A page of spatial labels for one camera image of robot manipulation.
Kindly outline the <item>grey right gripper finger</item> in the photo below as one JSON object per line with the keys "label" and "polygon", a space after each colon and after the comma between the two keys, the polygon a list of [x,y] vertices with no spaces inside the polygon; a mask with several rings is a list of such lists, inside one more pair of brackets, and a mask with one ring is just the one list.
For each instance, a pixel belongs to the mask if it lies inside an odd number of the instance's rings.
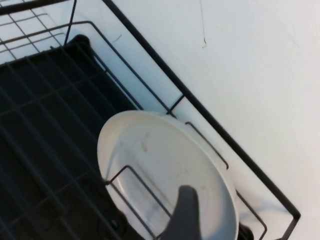
{"label": "grey right gripper finger", "polygon": [[178,190],[178,198],[173,214],[163,231],[163,240],[200,240],[200,211],[197,191],[182,185]]}

